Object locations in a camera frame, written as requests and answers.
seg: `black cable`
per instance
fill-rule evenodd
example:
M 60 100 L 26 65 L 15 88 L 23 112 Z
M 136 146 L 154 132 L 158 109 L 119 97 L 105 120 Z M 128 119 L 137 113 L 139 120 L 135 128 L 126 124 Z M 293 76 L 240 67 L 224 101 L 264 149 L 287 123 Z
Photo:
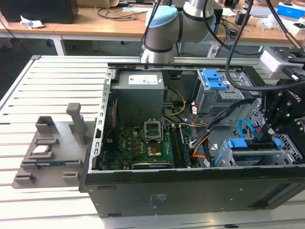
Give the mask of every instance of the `black cable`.
M 250 15 L 252 5 L 253 5 L 253 0 L 249 0 L 249 6 L 248 6 L 247 12 L 245 14 L 243 23 L 240 27 L 240 31 L 237 33 L 235 42 L 232 46 L 232 49 L 230 51 L 228 60 L 225 64 L 225 76 L 226 76 L 227 80 L 230 82 L 230 84 L 233 87 L 235 87 L 239 90 L 243 90 L 243 91 L 278 91 L 278 90 L 289 89 L 289 88 L 292 88 L 292 87 L 304 86 L 305 82 L 290 83 L 290 84 L 277 85 L 277 86 L 254 86 L 254 87 L 250 87 L 250 86 L 239 85 L 231 78 L 231 76 L 230 76 L 230 62 L 231 62 L 231 59 L 233 57 L 233 53 L 234 53 L 234 50 L 237 46 L 238 40 L 239 40 L 240 36 L 242 35 L 242 32 L 244 30 L 245 25 L 247 24 L 247 22 L 249 20 L 249 15 Z
M 12 33 L 10 32 L 10 30 L 9 30 L 8 28 L 6 28 L 6 26 L 4 25 L 4 23 L 3 23 L 3 21 L 2 21 L 1 18 L 0 18 L 0 22 L 1 22 L 1 24 L 3 25 L 3 27 L 7 30 L 7 32 L 9 32 L 9 34 L 12 35 L 12 37 L 15 38 L 16 41 L 18 41 L 18 43 L 22 46 L 22 48 L 24 48 L 24 50 L 26 50 L 26 51 L 28 52 L 28 54 L 29 54 L 30 56 L 32 56 L 33 54 L 32 54 L 26 47 L 24 47 L 23 44 L 21 44 L 21 42 L 14 36 L 14 34 L 12 34 Z
M 223 43 L 217 36 L 216 34 L 212 31 L 211 27 L 209 26 L 209 23 L 206 20 L 206 15 L 205 15 L 205 9 L 206 9 L 206 5 L 207 5 L 208 1 L 205 1 L 204 6 L 203 6 L 203 19 L 204 19 L 204 23 L 208 29 L 208 31 L 211 33 L 211 35 L 226 49 L 231 50 L 231 47 L 226 45 L 225 43 Z M 240 52 L 238 50 L 234 50 L 235 53 L 237 54 L 241 54 L 241 55 L 247 55 L 247 56 L 253 56 L 253 55 L 260 55 L 262 54 L 262 52 L 257 52 L 257 53 L 246 53 L 246 52 Z
M 226 117 L 228 117 L 234 110 L 235 108 L 244 105 L 244 104 L 251 104 L 253 103 L 255 100 L 255 98 L 249 98 L 249 99 L 244 99 L 244 100 L 240 100 L 237 101 L 233 104 L 231 104 L 229 107 L 225 108 L 224 110 L 222 110 L 220 113 L 218 113 L 212 120 L 211 122 L 208 124 L 208 126 L 205 128 L 204 130 L 204 134 L 201 135 L 199 138 L 195 139 L 192 142 L 192 145 L 200 142 L 203 138 L 205 138 L 208 134 L 210 134 L 210 131 L 217 125 L 220 123 L 221 120 L 225 119 Z
M 105 15 L 102 15 L 102 11 L 105 10 L 105 9 L 107 10 L 107 13 Z M 135 13 L 133 10 L 131 10 L 133 12 L 133 14 L 123 15 L 123 16 L 120 16 L 120 17 L 108 17 L 107 16 L 109 13 L 117 13 L 117 12 L 120 12 L 120 11 L 123 11 L 123 10 L 117 10 L 115 12 L 110 12 L 108 8 L 101 8 L 101 9 L 97 10 L 96 12 L 100 17 L 106 18 L 106 19 L 109 19 L 109 20 L 112 20 L 112 21 L 134 21 L 134 20 L 140 19 L 137 16 L 138 14 L 146 13 L 146 12 Z
M 278 16 L 278 14 L 275 12 L 270 0 L 266 0 L 266 3 L 269 7 L 269 10 L 271 11 L 271 13 L 273 14 L 274 18 L 276 19 L 277 23 L 279 24 L 279 26 L 281 27 L 281 29 L 283 30 L 283 32 L 289 33 L 288 30 L 286 29 L 286 27 L 284 26 L 282 20 L 280 19 L 280 17 Z
M 226 25 L 224 23 L 220 23 L 221 25 L 224 26 L 224 30 L 225 30 L 225 38 L 224 38 L 224 41 L 223 43 L 225 43 L 225 41 L 228 39 L 228 32 L 227 32 L 227 28 L 226 28 Z M 222 52 L 221 49 L 223 48 L 223 45 L 220 46 L 220 48 L 218 49 L 215 57 L 217 57 L 218 53 Z
M 177 43 L 176 43 L 176 50 L 177 50 L 177 55 L 178 55 L 178 57 L 180 57 Z

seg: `yellow wire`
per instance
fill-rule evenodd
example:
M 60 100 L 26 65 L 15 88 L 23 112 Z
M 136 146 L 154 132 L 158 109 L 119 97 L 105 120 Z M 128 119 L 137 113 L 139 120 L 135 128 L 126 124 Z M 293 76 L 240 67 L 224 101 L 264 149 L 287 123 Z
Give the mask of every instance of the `yellow wire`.
M 185 110 L 186 101 L 184 100 L 182 95 L 176 89 L 173 89 L 172 87 L 168 87 L 168 88 L 172 89 L 174 92 L 176 92 L 180 96 L 180 98 L 183 100 L 183 107 L 182 107 L 181 111 L 178 111 L 178 112 L 173 113 L 173 114 L 163 114 L 162 116 L 175 116 L 175 115 L 179 115 L 179 114 L 181 114 Z

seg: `label sticker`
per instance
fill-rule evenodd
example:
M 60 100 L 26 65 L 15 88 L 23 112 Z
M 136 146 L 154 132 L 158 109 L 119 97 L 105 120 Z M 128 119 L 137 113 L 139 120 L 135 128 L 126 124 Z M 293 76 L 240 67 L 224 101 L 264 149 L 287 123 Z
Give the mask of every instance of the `label sticker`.
M 156 209 L 167 199 L 167 194 L 151 195 L 149 198 L 149 208 Z
M 50 166 L 50 163 L 37 163 L 37 166 Z
M 196 115 L 197 114 L 197 107 L 193 106 L 192 111 L 193 111 L 193 114 Z
M 158 84 L 157 75 L 130 75 L 128 84 Z
M 213 150 L 213 149 L 218 149 L 217 144 L 212 145 L 211 150 Z
M 207 159 L 204 159 L 204 162 L 203 162 L 204 164 L 205 164 L 205 166 L 207 166 L 207 167 L 210 167 L 211 166 L 211 163 L 210 162 L 208 162 L 208 160 Z

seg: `blue box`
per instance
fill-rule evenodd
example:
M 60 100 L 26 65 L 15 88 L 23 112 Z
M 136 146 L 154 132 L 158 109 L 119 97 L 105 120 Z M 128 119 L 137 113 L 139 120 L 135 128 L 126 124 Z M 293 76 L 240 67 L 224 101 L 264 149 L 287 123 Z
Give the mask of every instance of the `blue box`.
M 304 11 L 304 7 L 292 6 L 292 5 L 280 2 L 277 6 L 277 13 L 279 15 L 299 19 L 299 18 L 303 17 L 305 11 Z

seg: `black computer case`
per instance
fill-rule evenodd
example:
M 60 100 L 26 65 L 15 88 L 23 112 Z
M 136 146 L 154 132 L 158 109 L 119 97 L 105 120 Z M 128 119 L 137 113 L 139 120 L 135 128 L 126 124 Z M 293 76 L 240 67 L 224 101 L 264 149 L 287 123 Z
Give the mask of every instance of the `black computer case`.
M 0 10 L 8 22 L 20 16 L 32 21 L 71 24 L 78 13 L 76 0 L 0 0 Z

